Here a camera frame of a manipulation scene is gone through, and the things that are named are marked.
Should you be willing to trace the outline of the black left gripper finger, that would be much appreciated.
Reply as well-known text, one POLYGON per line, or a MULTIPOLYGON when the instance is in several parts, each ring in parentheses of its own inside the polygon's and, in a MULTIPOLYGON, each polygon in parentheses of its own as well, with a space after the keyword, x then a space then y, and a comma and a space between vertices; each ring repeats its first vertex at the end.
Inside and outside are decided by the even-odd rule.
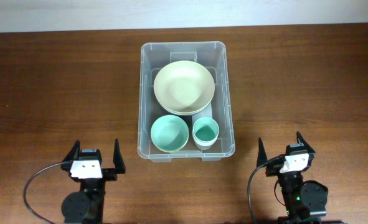
POLYGON ((121 155, 118 139, 115 139, 114 151, 113 151, 113 163, 115 165, 116 173, 125 173, 126 167, 121 155))
POLYGON ((63 162, 73 162, 78 158, 80 151, 80 141, 76 140, 72 149, 67 153, 65 158, 62 160, 63 162))

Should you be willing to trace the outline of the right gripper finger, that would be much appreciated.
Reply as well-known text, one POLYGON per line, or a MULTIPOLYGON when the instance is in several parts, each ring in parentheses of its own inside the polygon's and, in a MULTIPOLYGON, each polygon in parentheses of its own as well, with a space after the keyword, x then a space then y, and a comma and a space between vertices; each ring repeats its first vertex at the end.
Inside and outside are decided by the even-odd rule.
POLYGON ((261 138, 258 138, 258 155, 257 155, 257 167, 265 164, 268 161, 267 154, 261 138))
POLYGON ((298 144, 303 144, 304 148, 307 150, 308 154, 315 154, 315 150, 304 140, 299 131, 296 132, 296 138, 298 144))

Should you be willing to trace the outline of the light teal small bowl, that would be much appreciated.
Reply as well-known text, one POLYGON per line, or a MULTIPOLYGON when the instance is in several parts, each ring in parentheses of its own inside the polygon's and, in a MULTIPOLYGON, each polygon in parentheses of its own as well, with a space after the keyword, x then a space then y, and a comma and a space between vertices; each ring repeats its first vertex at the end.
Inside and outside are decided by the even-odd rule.
POLYGON ((189 127, 178 116, 161 116, 151 127, 151 140, 163 152, 179 151, 189 140, 189 127))

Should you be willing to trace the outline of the grey plastic cup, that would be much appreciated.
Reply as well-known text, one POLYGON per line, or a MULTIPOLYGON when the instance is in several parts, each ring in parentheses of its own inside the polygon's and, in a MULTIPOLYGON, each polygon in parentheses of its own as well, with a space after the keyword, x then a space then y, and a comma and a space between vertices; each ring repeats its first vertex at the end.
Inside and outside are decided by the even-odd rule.
POLYGON ((210 149, 214 145, 214 143, 216 142, 216 140, 217 140, 217 138, 214 138, 211 141, 202 141, 202 140, 197 139, 196 137, 194 137, 195 145, 201 151, 210 149))

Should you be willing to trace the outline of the mint green plastic cup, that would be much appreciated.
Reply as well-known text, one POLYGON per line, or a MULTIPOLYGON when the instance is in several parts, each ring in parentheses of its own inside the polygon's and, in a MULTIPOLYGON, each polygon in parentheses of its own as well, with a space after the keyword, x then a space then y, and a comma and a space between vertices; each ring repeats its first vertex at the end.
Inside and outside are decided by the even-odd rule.
POLYGON ((197 144, 211 146, 219 135, 219 125, 216 120, 209 117, 201 117, 192 127, 192 136, 197 144))

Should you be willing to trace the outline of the cream bowl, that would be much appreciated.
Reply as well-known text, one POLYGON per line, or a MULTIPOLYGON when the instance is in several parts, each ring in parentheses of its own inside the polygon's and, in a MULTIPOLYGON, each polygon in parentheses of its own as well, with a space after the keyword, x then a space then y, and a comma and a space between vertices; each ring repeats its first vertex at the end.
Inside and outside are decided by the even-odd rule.
POLYGON ((181 103, 180 101, 168 101, 168 102, 162 102, 157 101, 163 109, 165 109, 167 112, 176 114, 176 115, 193 115, 196 114, 203 109, 205 109, 207 106, 210 105, 212 100, 208 101, 207 103, 190 103, 189 105, 185 103, 181 103))
POLYGON ((215 93, 214 79, 203 65, 181 60, 163 67, 154 80, 157 101, 180 101, 207 103, 215 93))

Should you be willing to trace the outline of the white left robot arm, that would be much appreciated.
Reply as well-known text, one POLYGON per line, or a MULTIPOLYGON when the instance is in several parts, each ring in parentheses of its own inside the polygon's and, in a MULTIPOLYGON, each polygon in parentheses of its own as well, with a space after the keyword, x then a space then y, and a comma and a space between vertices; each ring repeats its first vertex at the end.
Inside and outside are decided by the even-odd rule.
POLYGON ((81 149, 80 141, 76 141, 72 149, 62 161, 61 169, 80 184, 80 189, 67 195, 62 202, 61 212, 64 223, 101 223, 105 201, 105 185, 116 181, 118 174, 126 172, 116 139, 113 150, 112 168, 103 168, 101 152, 98 149, 81 149))

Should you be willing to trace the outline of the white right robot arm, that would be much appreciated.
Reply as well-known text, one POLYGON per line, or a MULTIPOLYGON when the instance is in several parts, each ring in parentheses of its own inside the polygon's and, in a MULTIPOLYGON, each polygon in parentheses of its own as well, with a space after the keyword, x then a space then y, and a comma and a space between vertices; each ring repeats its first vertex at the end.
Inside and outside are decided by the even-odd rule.
POLYGON ((110 223, 275 223, 313 201, 295 190, 285 208, 275 205, 275 176, 257 166, 258 139, 236 135, 234 154, 219 161, 196 158, 151 162, 125 159, 126 172, 107 188, 110 223))

